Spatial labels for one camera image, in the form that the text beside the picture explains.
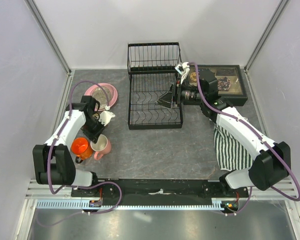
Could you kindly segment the orange mug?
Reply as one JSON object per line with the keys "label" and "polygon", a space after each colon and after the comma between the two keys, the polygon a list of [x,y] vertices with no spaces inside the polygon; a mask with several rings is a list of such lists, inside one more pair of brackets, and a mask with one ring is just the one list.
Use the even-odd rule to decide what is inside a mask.
{"label": "orange mug", "polygon": [[90,158],[93,154],[93,150],[90,146],[89,141],[84,137],[76,138],[73,141],[70,150],[73,154],[75,154],[75,162],[77,164],[81,164],[84,160]]}

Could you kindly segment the black compartment display box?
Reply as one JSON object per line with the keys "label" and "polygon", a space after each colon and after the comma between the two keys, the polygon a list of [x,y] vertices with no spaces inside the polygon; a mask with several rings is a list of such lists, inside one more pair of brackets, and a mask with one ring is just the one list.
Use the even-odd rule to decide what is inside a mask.
{"label": "black compartment display box", "polygon": [[[190,71],[184,85],[197,87],[197,77],[200,79],[203,95],[207,102],[223,98],[233,106],[243,106],[248,100],[240,67],[238,65],[198,65],[197,75],[195,67]],[[229,91],[218,91],[218,79],[228,77],[231,81]]]}

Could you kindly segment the dark floral fabric piece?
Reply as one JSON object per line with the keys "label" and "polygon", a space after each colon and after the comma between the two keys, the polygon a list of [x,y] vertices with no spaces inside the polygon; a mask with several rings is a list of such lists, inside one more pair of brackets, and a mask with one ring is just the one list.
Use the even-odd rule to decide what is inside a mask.
{"label": "dark floral fabric piece", "polygon": [[218,79],[218,91],[228,92],[231,88],[231,81],[228,77]]}

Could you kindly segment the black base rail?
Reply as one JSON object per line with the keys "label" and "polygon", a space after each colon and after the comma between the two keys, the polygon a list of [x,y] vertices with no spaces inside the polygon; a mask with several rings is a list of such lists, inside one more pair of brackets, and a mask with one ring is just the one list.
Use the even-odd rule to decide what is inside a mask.
{"label": "black base rail", "polygon": [[205,179],[105,179],[119,185],[104,184],[94,189],[71,191],[72,197],[101,197],[104,205],[114,205],[122,192],[120,206],[189,206],[209,205],[212,199],[236,199],[248,197],[248,189],[229,189],[217,180]]}

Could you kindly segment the pink plate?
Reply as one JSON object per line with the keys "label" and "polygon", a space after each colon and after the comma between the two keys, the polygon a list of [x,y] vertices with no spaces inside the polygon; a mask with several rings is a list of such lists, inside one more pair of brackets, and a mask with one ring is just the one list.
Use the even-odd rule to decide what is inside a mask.
{"label": "pink plate", "polygon": [[[108,101],[108,103],[107,103],[110,106],[110,108],[111,108],[113,105],[115,105],[115,103],[116,103],[116,101],[118,99],[117,89],[113,85],[111,85],[109,83],[100,83],[99,85],[101,87],[108,86],[108,87],[113,88],[113,90],[114,90],[113,98],[112,98],[111,101]],[[86,90],[86,92],[85,92],[84,95],[86,95],[86,96],[89,96],[89,95],[92,96],[92,92],[95,90],[96,87],[99,87],[99,86],[98,85],[93,85],[93,86],[89,87]],[[95,111],[101,112],[101,111],[105,110],[105,107],[107,106],[107,104],[106,105],[105,104],[102,104],[102,105],[100,104],[100,107],[98,107],[98,104],[96,104]]]}

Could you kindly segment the striped green white towel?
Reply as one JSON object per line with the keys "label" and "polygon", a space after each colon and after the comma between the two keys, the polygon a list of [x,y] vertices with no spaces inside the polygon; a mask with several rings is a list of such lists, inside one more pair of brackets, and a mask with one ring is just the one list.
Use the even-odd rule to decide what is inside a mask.
{"label": "striped green white towel", "polygon": [[214,147],[220,170],[241,170],[253,164],[252,157],[243,145],[216,123],[214,124]]}

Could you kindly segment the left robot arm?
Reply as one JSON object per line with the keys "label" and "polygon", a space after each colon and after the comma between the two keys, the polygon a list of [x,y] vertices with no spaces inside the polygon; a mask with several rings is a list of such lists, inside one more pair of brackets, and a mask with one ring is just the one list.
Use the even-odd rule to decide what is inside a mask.
{"label": "left robot arm", "polygon": [[96,143],[110,119],[102,112],[95,117],[95,107],[100,103],[89,95],[84,95],[79,103],[67,106],[64,118],[53,135],[43,144],[35,145],[32,150],[35,179],[39,185],[82,187],[90,197],[99,193],[99,183],[94,181],[96,174],[81,171],[75,167],[70,147],[81,130],[92,142]]}

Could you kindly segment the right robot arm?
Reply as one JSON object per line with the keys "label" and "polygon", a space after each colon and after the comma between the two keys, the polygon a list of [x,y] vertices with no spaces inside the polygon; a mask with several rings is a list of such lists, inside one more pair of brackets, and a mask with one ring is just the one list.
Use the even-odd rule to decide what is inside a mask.
{"label": "right robot arm", "polygon": [[252,126],[238,110],[219,95],[218,79],[209,69],[196,72],[196,85],[184,82],[187,73],[162,94],[157,104],[166,108],[194,102],[216,126],[226,130],[252,158],[251,166],[234,167],[220,178],[219,192],[229,197],[237,188],[256,187],[265,191],[291,176],[291,150],[287,143],[277,143]]}

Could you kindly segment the pink mug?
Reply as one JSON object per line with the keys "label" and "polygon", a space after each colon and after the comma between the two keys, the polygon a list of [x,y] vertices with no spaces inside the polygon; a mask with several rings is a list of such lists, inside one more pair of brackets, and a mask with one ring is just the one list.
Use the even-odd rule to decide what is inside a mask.
{"label": "pink mug", "polygon": [[110,140],[105,135],[100,135],[97,142],[90,142],[91,148],[95,151],[93,158],[97,161],[100,160],[104,155],[107,155],[112,150]]}

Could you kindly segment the grey glass plate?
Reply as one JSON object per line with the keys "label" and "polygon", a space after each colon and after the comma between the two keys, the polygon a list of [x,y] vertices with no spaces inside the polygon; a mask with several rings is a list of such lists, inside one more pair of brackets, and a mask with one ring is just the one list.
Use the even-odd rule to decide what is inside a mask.
{"label": "grey glass plate", "polygon": [[95,98],[100,104],[105,105],[108,101],[111,101],[114,95],[114,90],[111,87],[103,86],[104,90],[99,87],[96,87],[92,92],[92,97]]}

